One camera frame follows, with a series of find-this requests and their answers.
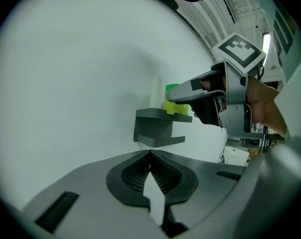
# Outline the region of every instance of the gray surface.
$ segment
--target gray surface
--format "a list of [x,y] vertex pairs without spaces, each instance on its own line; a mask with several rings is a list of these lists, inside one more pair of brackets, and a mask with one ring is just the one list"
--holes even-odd
[[64,191],[80,195],[54,232],[65,239],[162,238],[166,236],[151,219],[147,208],[129,207],[108,190],[106,175],[118,163],[142,153],[132,152],[81,166],[31,200],[23,213],[37,219]]
[[287,210],[301,189],[301,138],[253,157],[227,198],[179,239],[258,236]]
[[198,177],[197,189],[189,200],[171,206],[176,222],[183,223],[189,229],[211,214],[237,184],[236,180],[216,175],[216,173],[218,171],[228,171],[242,174],[245,171],[243,166],[205,162],[161,150],[156,150],[156,152],[192,169]]

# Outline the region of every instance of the white backdrop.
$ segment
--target white backdrop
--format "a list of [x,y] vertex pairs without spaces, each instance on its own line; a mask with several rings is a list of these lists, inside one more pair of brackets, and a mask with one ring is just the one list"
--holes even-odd
[[[21,209],[78,166],[149,147],[133,142],[154,77],[210,70],[197,36],[156,0],[23,0],[0,31],[0,194]],[[220,128],[174,125],[161,148],[216,161]]]

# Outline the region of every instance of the ceiling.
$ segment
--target ceiling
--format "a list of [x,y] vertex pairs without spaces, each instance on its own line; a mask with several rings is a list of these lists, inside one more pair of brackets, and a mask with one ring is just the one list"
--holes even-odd
[[[263,33],[268,32],[269,28],[258,0],[204,0],[194,3],[176,1],[179,5],[178,14],[198,33],[215,61],[217,58],[212,47],[233,32],[262,48]],[[283,80],[276,52],[270,45],[262,81]]]

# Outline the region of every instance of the human hand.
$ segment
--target human hand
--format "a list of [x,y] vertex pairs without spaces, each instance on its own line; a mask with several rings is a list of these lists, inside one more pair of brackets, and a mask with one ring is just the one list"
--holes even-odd
[[[226,79],[223,78],[222,80],[226,89]],[[202,81],[201,85],[204,90],[210,91],[209,81]],[[274,102],[278,93],[277,90],[263,84],[256,78],[248,78],[247,102],[252,111],[252,123],[261,123],[286,137],[286,123]]]

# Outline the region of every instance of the gray bracket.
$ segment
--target gray bracket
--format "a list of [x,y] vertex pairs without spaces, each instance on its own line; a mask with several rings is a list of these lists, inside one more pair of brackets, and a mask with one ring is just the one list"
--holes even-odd
[[149,147],[162,147],[185,142],[185,136],[171,137],[173,121],[192,122],[191,116],[170,115],[163,109],[148,108],[136,111],[134,141]]

